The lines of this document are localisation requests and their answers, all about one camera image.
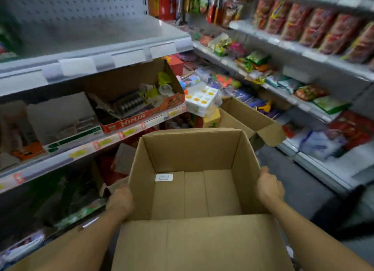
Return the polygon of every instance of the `person's left hand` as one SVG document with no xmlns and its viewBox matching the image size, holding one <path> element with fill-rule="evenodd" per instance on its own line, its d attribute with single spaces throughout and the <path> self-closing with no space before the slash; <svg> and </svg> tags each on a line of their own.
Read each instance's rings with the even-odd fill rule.
<svg viewBox="0 0 374 271">
<path fill-rule="evenodd" d="M 135 202 L 128 185 L 121 185 L 109 197 L 107 202 L 107 211 L 116 211 L 121 216 L 121 220 L 126 219 L 134 212 Z"/>
</svg>

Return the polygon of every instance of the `red box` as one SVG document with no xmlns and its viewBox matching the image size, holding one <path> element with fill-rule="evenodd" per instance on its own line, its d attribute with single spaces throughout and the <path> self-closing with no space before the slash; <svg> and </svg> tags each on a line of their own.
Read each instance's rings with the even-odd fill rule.
<svg viewBox="0 0 374 271">
<path fill-rule="evenodd" d="M 80 91 L 83 90 L 86 93 L 96 94 L 96 96 L 102 101 L 110 103 L 127 93 L 138 90 L 141 83 L 156 85 L 158 83 L 157 74 L 159 72 L 165 72 L 170 76 L 170 86 L 172 87 L 175 95 L 166 99 L 166 101 L 164 101 L 157 108 L 150 109 L 146 112 L 115 123 L 105 124 L 102 120 L 100 120 L 100 116 L 98 115 L 104 132 L 111 133 L 155 115 L 156 113 L 160 113 L 166 109 L 173 108 L 184 103 L 183 89 L 167 62 L 165 60 L 155 60 L 144 64 L 121 67 L 115 70 L 78 78 L 73 84 L 77 86 Z"/>
<path fill-rule="evenodd" d="M 175 75 L 183 75 L 183 61 L 181 61 L 179 58 L 173 55 L 164 56 L 163 59 L 165 59 L 168 62 L 169 66 L 171 67 Z"/>
</svg>

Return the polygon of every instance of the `empty cardboard box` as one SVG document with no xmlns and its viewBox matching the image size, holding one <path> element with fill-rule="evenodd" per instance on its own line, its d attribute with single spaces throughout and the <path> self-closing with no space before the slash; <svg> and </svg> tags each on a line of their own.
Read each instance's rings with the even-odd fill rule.
<svg viewBox="0 0 374 271">
<path fill-rule="evenodd" d="M 241 130 L 144 135 L 129 181 L 136 209 L 121 226 L 112 270 L 293 270 L 255 196 L 259 170 Z"/>
<path fill-rule="evenodd" d="M 221 122 L 218 127 L 243 130 L 255 151 L 265 144 L 277 146 L 286 139 L 279 123 L 237 99 L 225 100 L 220 107 L 220 113 Z"/>
</svg>

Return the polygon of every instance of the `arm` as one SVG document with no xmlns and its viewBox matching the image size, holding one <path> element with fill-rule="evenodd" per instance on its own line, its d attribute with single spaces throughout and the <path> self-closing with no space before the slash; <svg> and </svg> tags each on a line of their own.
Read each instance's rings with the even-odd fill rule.
<svg viewBox="0 0 374 271">
<path fill-rule="evenodd" d="M 116 189 L 99 219 L 37 271 L 98 271 L 113 234 L 134 208 L 130 189 L 127 186 Z"/>
<path fill-rule="evenodd" d="M 278 220 L 303 270 L 374 270 L 353 251 L 285 203 L 282 183 L 275 175 L 269 174 L 267 167 L 261 168 L 257 194 L 260 201 Z"/>
</svg>

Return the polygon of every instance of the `forearm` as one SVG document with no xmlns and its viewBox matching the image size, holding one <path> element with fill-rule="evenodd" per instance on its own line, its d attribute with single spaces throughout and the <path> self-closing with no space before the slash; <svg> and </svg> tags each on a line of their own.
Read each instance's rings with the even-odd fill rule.
<svg viewBox="0 0 374 271">
<path fill-rule="evenodd" d="M 122 219 L 116 210 L 106 211 L 38 271 L 98 271 Z"/>
<path fill-rule="evenodd" d="M 302 217 L 284 201 L 276 201 L 269 210 L 280 223 L 303 270 L 374 270 L 353 251 Z"/>
</svg>

